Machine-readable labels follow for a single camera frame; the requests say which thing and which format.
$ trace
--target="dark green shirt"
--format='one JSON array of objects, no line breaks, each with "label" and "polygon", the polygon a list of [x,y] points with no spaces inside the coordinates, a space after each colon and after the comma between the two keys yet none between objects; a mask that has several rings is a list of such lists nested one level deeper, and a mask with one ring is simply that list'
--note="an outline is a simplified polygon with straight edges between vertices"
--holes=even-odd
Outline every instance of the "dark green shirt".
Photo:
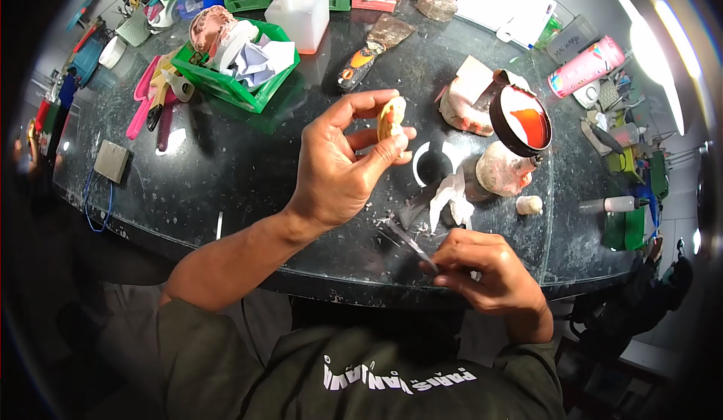
[{"label": "dark green shirt", "polygon": [[565,417],[552,343],[510,345],[489,368],[409,358],[360,327],[310,327],[282,337],[264,370],[231,318],[174,299],[158,312],[158,348],[169,418]]}]

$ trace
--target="white plastic bottle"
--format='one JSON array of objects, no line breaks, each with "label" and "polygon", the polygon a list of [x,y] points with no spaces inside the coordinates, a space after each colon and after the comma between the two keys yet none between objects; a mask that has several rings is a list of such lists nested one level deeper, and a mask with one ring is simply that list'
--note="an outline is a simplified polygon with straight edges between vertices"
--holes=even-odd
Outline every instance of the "white plastic bottle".
[{"label": "white plastic bottle", "polygon": [[616,126],[611,128],[608,133],[623,147],[628,145],[637,144],[640,142],[640,136],[646,132],[644,126],[637,126],[632,122],[627,122],[625,125]]},{"label": "white plastic bottle", "polygon": [[279,25],[301,54],[314,54],[329,25],[329,0],[273,0],[264,17]]}]

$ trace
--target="white tissue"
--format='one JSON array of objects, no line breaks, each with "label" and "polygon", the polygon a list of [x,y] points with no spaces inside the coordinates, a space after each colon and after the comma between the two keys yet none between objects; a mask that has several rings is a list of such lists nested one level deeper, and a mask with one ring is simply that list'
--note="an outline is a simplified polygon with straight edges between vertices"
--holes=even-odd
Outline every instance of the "white tissue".
[{"label": "white tissue", "polygon": [[447,203],[450,204],[452,218],[458,226],[464,224],[474,213],[474,205],[464,194],[464,172],[461,170],[442,180],[437,194],[429,201],[429,226],[432,231],[437,228],[439,214]]}]

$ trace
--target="white plastic jug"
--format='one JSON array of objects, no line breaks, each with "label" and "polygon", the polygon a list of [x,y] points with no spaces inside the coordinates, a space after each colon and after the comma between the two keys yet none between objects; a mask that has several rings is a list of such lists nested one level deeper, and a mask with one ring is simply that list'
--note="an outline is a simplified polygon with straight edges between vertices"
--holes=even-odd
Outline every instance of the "white plastic jug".
[{"label": "white plastic jug", "polygon": [[279,25],[301,54],[314,54],[329,25],[329,0],[273,0],[264,17]]}]

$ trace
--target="workbench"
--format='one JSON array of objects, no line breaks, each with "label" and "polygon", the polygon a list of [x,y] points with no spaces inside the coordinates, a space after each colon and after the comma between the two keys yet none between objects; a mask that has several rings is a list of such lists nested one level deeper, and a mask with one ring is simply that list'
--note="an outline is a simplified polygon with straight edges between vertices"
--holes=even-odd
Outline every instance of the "workbench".
[{"label": "workbench", "polygon": [[[243,14],[262,20],[262,11]],[[137,48],[129,46],[113,70],[99,67],[77,93],[59,145],[62,164],[54,175],[61,196],[82,209],[88,172],[107,139],[132,152],[114,192],[108,228],[140,246],[180,260],[217,234],[233,234],[280,211],[294,191],[303,127],[340,98],[337,74],[364,44],[379,14],[361,9],[333,12],[317,54],[302,55],[301,64],[262,114],[248,113],[197,90],[189,103],[171,109],[172,118],[169,115],[165,125],[162,120],[160,131],[144,128],[132,141],[125,132],[140,104],[133,100],[134,87],[155,55],[185,43],[188,22],[176,23]],[[545,52],[505,44],[491,31],[459,18],[449,23],[429,20],[411,0],[402,0],[393,15],[415,25],[416,32],[380,57],[361,89],[397,88],[407,99],[405,125],[415,126],[419,133],[409,148],[415,153],[422,146],[431,149],[419,159],[419,178],[431,186],[435,177],[451,170],[449,160],[438,151],[441,142],[454,145],[468,164],[497,139],[448,126],[434,103],[467,55],[492,69],[509,69],[527,79],[552,120],[552,144],[522,192],[540,196],[544,209],[539,215],[519,216],[515,198],[489,196],[475,203],[474,229],[503,235],[549,299],[623,280],[634,254],[603,247],[604,217],[579,214],[578,202],[619,195],[628,180],[611,173],[607,161],[583,135],[583,108],[572,96],[560,100],[550,92],[546,77],[557,68],[555,62]],[[374,119],[359,119],[347,132],[369,125],[375,126]],[[158,151],[159,132],[170,136],[166,153]],[[370,220],[386,216],[387,210],[398,212],[405,200],[414,202],[421,192],[411,163],[393,167],[377,184],[369,210],[323,234],[261,287],[378,307],[465,307],[463,298],[431,284],[411,249],[382,235]],[[91,217],[102,222],[101,210],[108,205],[107,181],[98,182],[89,204]],[[428,210],[414,223],[422,221],[429,222]],[[441,224],[436,235],[419,234],[417,241],[431,254],[448,230]],[[240,255],[240,271],[243,264]]]}]

